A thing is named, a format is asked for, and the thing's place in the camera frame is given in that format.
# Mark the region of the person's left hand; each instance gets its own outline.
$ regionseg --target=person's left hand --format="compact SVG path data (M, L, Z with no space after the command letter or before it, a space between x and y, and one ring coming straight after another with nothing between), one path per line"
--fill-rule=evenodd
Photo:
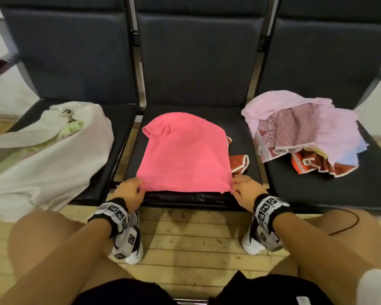
M135 212L144 200L145 190L140 188L137 192L137 188L142 185L142 180L137 178L128 179L122 182L119 187L116 188L114 193L111 194L111 199L120 197L126 202L128 213Z

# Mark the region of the leg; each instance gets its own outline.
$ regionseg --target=leg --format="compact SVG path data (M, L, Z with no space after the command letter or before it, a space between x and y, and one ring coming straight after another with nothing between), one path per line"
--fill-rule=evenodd
M344 246L375 265L376 268L381 268L381 226L379 222L366 211L353 209L350 211L359 216L359 223L349 230L335 234L332 238L340 241ZM331 234L350 227L356 220L355 215L351 213L331 210L308 221L327 234ZM297 277L297 270L297 263L289 256L279 262L270 273ZM300 276L310 280L310 275L306 270L300 269Z
M83 224L52 211L35 211L16 222L8 238L8 255L17 279L27 274ZM103 283L132 276L107 256L112 241L104 249L82 291Z

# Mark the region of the chair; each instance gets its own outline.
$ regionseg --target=chair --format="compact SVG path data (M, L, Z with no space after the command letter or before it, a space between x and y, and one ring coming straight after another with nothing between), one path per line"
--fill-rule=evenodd
M289 90L354 109L380 69L381 0L281 0L256 95ZM357 170L298 175L286 155L265 163L271 189L302 213L353 207L381 214L381 148L359 129L370 146Z
M0 0L0 9L19 52L12 60L24 63L40 97L10 131L37 121L51 105L68 101L100 104L111 120L115 139L109 159L73 201L101 204L138 108L123 1ZM0 61L0 72L7 68L8 62Z
M222 127L230 155L248 154L246 174L261 181L241 116L269 0L134 0L147 106L125 179L136 176L148 138L142 128L167 112L188 112ZM239 210L230 194L146 193L145 205Z

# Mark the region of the floor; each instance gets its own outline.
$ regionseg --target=floor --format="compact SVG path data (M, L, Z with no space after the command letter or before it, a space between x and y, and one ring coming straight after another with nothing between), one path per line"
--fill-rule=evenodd
M0 118L0 134L11 122ZM135 125L115 180L122 179L137 131ZM61 213L85 222L94 210L68 205ZM121 266L138 279L157 282L173 297L215 296L236 270L249 278L263 276L288 255L284 250L258 256L244 253L239 240L248 229L248 213L140 208L140 215L144 259L135 266ZM11 224L0 222L0 296L14 284L6 249L10 229Z

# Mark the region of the seat cushion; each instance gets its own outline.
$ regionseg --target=seat cushion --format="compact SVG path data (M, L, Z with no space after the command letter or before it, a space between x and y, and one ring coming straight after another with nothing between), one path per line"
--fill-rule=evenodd
M244 174L261 182L258 170L254 145L247 123L241 115L240 108L229 107L195 107L149 104L145 109L141 127L134 149L128 163L125 179L134 178L140 167L142 157L147 148L148 138L142 128L159 115L168 112L187 112L202 117L224 129L226 134L233 139L229 147L230 155L247 154L250 159L249 167ZM195 207L206 209L240 209L233 196L229 193L179 193L179 192L148 192L144 199L145 205L159 207Z
M358 169L339 178L316 171L299 175L287 154L265 163L271 189L297 213L352 207L381 214L381 148L360 124L359 129L370 146L358 155Z
M44 110L51 105L64 103L64 100L39 100L10 128L10 131L20 130L39 120ZM109 191L109 184L116 172L122 150L126 145L134 119L137 114L137 105L134 104L100 104L104 114L112 122L114 142L107 163L90 181L90 185L73 201L79 205L100 205Z

